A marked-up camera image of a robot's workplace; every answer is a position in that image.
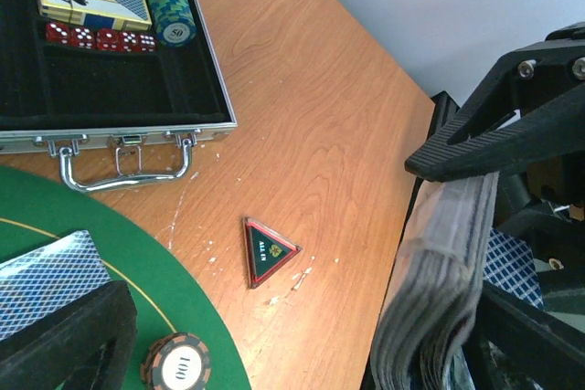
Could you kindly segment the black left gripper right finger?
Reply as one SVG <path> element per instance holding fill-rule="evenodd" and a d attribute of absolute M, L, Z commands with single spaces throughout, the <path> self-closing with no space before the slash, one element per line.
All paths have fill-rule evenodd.
<path fill-rule="evenodd" d="M 477 389 L 500 383 L 489 366 L 490 344 L 543 389 L 584 387 L 584 333 L 486 281 L 470 335 Z"/>

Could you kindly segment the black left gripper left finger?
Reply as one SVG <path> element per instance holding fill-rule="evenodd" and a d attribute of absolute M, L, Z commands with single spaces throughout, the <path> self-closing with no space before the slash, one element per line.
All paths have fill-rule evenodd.
<path fill-rule="evenodd" d="M 1 341 L 1 387 L 120 389 L 136 336 L 127 283 L 110 281 Z"/>

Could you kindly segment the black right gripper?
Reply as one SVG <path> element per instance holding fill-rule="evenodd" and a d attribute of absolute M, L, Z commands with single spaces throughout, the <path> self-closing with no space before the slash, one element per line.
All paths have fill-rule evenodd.
<path fill-rule="evenodd" d="M 583 208 L 583 23 L 500 57 L 405 168 L 434 182 L 523 171 L 532 195 Z"/>

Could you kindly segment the dealt blue card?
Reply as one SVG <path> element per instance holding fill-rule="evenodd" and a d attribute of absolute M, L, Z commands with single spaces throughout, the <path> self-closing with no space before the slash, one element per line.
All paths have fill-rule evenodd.
<path fill-rule="evenodd" d="M 8 339 L 110 281 L 86 230 L 3 262 L 1 339 Z"/>

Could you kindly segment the blue card deck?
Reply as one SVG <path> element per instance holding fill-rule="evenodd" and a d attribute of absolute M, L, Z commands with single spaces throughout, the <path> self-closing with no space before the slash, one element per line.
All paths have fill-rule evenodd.
<path fill-rule="evenodd" d="M 484 282 L 544 307 L 530 248 L 492 227 L 498 177 L 421 185 L 372 343 L 377 389 L 477 388 L 463 344 Z"/>

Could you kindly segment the black triangular button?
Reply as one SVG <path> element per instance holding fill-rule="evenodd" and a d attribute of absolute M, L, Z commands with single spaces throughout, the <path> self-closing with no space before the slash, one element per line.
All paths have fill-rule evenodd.
<path fill-rule="evenodd" d="M 250 216 L 243 218 L 243 231 L 250 289 L 258 288 L 302 250 L 282 234 Z"/>

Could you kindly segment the brown black chip stack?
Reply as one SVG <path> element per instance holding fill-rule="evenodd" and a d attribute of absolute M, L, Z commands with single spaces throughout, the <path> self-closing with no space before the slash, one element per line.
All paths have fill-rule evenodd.
<path fill-rule="evenodd" d="M 169 47 L 182 47 L 197 33 L 188 0 L 146 0 L 158 39 Z"/>

